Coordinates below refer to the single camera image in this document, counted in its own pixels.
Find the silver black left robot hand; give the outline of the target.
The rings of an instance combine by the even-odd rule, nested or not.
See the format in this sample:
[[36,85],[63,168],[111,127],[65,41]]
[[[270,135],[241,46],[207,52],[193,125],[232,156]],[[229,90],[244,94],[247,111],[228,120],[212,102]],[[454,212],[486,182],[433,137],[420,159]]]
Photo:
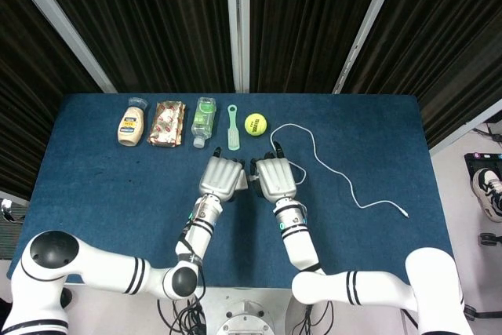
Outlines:
[[229,202],[236,191],[247,190],[249,186],[245,162],[242,159],[225,158],[221,152],[221,147],[217,147],[209,158],[198,190],[201,195],[213,195],[221,202]]

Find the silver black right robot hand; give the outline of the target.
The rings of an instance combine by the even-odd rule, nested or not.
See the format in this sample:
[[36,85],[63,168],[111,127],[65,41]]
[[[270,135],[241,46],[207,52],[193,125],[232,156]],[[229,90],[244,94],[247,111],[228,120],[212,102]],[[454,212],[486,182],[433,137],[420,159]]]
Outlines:
[[274,151],[263,158],[251,159],[249,181],[259,197],[275,204],[284,198],[294,199],[296,183],[280,143],[273,140],[272,147]]

